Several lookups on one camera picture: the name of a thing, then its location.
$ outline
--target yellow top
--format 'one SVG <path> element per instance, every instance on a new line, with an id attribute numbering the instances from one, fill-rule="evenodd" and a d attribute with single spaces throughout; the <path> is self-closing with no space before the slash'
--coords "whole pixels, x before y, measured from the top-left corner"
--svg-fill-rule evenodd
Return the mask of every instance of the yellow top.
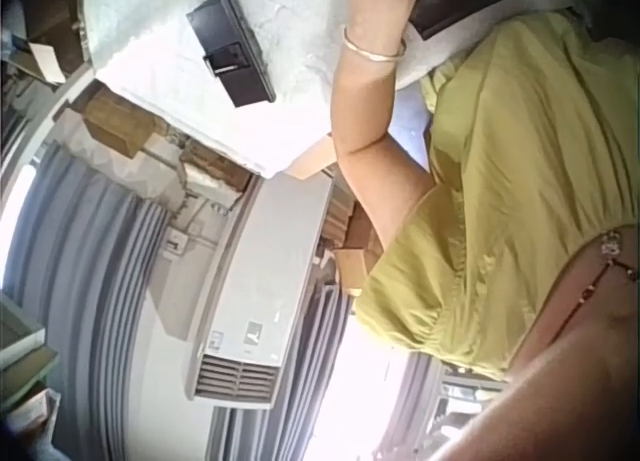
<path id="1" fill-rule="evenodd" d="M 630 47 L 538 13 L 425 79 L 437 185 L 373 269 L 360 320 L 501 378 L 571 257 L 638 220 L 639 73 Z"/>

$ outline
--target electrical outlet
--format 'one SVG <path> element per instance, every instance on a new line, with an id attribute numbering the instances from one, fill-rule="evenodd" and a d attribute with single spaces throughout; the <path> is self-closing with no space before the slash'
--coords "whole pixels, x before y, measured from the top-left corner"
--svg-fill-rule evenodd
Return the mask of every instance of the electrical outlet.
<path id="1" fill-rule="evenodd" d="M 167 229 L 167 235 L 164 240 L 164 251 L 168 255 L 173 255 L 173 257 L 181 257 L 187 248 L 188 241 L 189 235 L 170 227 Z"/>

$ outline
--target white air conditioner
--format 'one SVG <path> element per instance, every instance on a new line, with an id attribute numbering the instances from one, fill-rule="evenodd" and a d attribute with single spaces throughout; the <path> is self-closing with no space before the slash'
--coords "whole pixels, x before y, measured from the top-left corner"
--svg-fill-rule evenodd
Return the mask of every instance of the white air conditioner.
<path id="1" fill-rule="evenodd" d="M 279 174 L 249 191 L 195 343 L 187 395 L 269 409 L 280 384 L 333 180 Z"/>

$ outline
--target bracelet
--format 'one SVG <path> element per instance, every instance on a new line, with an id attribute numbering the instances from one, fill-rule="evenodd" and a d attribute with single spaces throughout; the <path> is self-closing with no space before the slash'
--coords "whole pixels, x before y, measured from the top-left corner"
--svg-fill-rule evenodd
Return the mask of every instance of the bracelet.
<path id="1" fill-rule="evenodd" d="M 351 51 L 353 51 L 354 53 L 358 53 L 360 56 L 364 56 L 369 61 L 373 61 L 374 63 L 395 63 L 396 61 L 400 61 L 404 57 L 404 54 L 407 52 L 407 43 L 404 39 L 400 41 L 400 51 L 395 56 L 376 54 L 362 49 L 353 44 L 353 42 L 349 39 L 349 36 L 347 36 L 346 26 L 342 31 L 342 41 L 344 42 L 344 45 Z"/>

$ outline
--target bright light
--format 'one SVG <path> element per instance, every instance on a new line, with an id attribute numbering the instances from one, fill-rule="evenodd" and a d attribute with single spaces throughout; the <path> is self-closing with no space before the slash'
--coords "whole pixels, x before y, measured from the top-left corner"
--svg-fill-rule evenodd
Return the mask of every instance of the bright light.
<path id="1" fill-rule="evenodd" d="M 440 432 L 452 441 L 458 441 L 462 437 L 462 430 L 453 426 L 443 426 Z"/>
<path id="2" fill-rule="evenodd" d="M 4 282 L 4 270 L 7 265 L 7 257 L 9 256 L 11 238 L 13 238 L 13 232 L 18 223 L 20 210 L 22 209 L 22 205 L 27 198 L 27 193 L 35 177 L 36 168 L 30 164 L 20 170 L 16 183 L 13 185 L 13 189 L 7 198 L 4 211 L 2 211 L 2 217 L 0 217 L 0 288 Z"/>
<path id="3" fill-rule="evenodd" d="M 305 461 L 371 459 L 391 418 L 407 357 L 349 319 Z"/>

